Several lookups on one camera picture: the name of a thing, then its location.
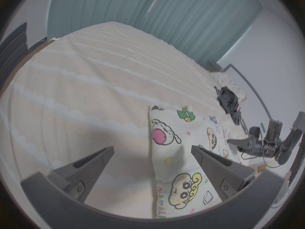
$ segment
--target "cartoon blanket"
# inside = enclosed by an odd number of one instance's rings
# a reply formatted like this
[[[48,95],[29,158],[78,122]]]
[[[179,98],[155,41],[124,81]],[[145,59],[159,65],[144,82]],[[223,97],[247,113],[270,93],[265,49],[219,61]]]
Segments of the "cartoon blanket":
[[[157,179],[159,219],[199,212],[221,202],[191,154],[198,145],[238,162],[227,145],[230,132],[215,117],[182,110],[150,108],[152,163]]]

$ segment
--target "mattress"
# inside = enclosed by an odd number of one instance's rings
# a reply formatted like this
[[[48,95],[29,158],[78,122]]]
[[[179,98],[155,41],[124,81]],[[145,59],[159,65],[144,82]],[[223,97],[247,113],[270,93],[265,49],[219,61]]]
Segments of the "mattress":
[[[115,154],[85,204],[128,217],[156,218],[149,106],[215,116],[233,138],[246,138],[217,101],[210,73],[194,60],[116,22],[64,36],[17,72],[0,100],[0,168],[35,221],[19,181],[104,147]]]

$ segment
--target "curtain fold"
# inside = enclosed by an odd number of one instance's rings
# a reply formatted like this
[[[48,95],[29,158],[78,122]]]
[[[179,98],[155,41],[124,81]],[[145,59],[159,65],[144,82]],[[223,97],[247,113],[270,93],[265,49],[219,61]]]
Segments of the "curtain fold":
[[[116,21],[207,63],[218,61],[261,10],[259,0],[52,0],[48,38]]]

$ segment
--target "yellow ring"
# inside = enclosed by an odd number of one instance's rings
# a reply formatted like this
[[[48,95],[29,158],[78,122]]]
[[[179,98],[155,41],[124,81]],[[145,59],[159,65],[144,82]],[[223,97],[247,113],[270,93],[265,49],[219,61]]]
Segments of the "yellow ring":
[[[167,167],[173,165],[173,157],[168,157],[168,158],[164,161],[164,165],[167,166]]]

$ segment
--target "black cloth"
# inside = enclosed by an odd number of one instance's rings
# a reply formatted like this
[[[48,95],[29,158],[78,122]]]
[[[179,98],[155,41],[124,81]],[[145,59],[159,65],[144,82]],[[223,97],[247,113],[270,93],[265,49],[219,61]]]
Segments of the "black cloth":
[[[232,120],[236,125],[239,125],[239,122],[242,119],[242,114],[238,111],[239,103],[238,97],[227,87],[222,87],[220,90],[217,87],[214,87],[217,92],[217,99],[220,106],[225,110],[226,114],[230,114]]]

